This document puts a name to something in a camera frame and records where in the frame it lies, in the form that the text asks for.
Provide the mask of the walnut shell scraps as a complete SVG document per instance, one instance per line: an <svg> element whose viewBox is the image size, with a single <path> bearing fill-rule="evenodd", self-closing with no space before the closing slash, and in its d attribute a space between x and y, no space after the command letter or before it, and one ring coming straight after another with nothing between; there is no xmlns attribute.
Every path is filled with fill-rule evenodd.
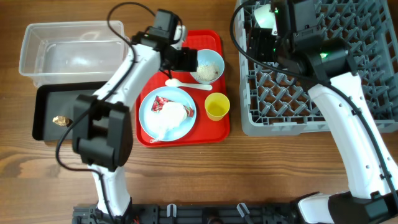
<svg viewBox="0 0 398 224"><path fill-rule="evenodd" d="M70 119L66 116L56 116L53 118L52 122L58 126L69 126L71 124Z"/></svg>

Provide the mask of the green bowl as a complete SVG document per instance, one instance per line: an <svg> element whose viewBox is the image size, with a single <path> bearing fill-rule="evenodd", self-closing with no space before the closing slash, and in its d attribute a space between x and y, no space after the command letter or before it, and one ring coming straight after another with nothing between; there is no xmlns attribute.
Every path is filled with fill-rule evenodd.
<svg viewBox="0 0 398 224"><path fill-rule="evenodd" d="M265 4L254 10L254 18L262 29L270 29L272 35L277 35L275 14L271 11L271 4Z"/></svg>

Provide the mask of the white rice leftovers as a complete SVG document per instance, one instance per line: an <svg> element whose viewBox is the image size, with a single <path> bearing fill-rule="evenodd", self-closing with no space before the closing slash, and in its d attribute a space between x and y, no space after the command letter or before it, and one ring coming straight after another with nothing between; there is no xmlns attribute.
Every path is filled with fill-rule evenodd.
<svg viewBox="0 0 398 224"><path fill-rule="evenodd" d="M220 68L214 63L199 65L197 71L193 72L193 76L203 82L216 80L220 75Z"/></svg>

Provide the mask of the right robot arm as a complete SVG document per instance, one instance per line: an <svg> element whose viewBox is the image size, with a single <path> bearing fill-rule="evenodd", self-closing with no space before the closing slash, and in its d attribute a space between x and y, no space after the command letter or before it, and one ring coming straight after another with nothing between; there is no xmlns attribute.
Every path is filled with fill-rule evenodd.
<svg viewBox="0 0 398 224"><path fill-rule="evenodd" d="M313 193L293 205L302 223L380 223L397 216L397 164L366 103L349 44L325 38L313 1L271 1L254 10L248 55L301 76L328 124L348 191Z"/></svg>

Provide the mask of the light blue bowl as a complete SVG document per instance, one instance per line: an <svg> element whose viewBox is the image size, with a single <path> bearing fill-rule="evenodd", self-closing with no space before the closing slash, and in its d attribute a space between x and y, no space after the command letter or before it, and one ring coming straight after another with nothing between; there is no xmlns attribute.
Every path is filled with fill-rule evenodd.
<svg viewBox="0 0 398 224"><path fill-rule="evenodd" d="M212 64L212 63L214 63L214 64L216 64L217 66L219 66L220 72L221 72L221 75L220 75L216 80L213 80L213 81L210 81L210 82L203 82L203 81L197 80L197 79L193 76L193 72L191 72L191 73L190 73L191 76L192 76L198 83L201 83L201 84L212 84L212 83L214 83L215 81L217 81L217 80L222 76L222 74L223 74L223 72L224 72L225 65L224 65L224 60L223 60L222 56L221 56L218 52L216 52L216 51L214 51L214 50L210 50L210 49L199 50L199 51L198 51L198 57L197 57L197 59L198 59L198 66L199 66L199 65L202 65L202 64L206 64L206 65L207 65L207 64Z"/></svg>

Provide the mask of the white tissue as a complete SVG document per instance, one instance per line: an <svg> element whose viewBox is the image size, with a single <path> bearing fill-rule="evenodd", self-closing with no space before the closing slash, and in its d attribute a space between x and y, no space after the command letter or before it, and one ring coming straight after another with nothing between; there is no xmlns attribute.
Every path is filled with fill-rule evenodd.
<svg viewBox="0 0 398 224"><path fill-rule="evenodd" d="M188 117L184 105L176 102L167 102L158 115L152 120L155 137L150 142L159 142L165 139L166 134L179 127Z"/></svg>

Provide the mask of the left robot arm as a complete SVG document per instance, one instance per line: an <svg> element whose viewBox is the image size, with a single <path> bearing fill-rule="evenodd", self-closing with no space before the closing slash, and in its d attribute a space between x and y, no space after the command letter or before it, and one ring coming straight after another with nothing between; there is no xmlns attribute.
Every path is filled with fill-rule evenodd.
<svg viewBox="0 0 398 224"><path fill-rule="evenodd" d="M159 9L155 22L127 42L128 54L111 79L73 107L73 151L93 172L99 222L132 223L132 200L124 165L132 150L131 109L146 83L159 71L194 72L197 50L183 47L187 30L178 15Z"/></svg>

